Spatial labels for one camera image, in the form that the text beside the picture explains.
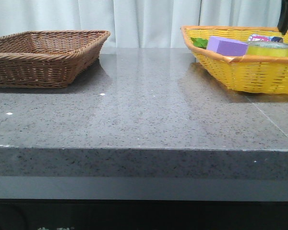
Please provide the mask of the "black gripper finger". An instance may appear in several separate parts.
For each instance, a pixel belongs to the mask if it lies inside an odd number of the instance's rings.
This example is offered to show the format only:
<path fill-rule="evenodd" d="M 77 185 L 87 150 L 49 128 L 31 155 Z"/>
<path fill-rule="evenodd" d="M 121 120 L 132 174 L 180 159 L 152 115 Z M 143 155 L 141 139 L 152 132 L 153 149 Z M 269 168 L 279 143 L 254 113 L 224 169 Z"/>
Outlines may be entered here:
<path fill-rule="evenodd" d="M 281 11 L 277 28 L 282 35 L 285 35 L 288 31 L 288 0 L 281 1 Z"/>

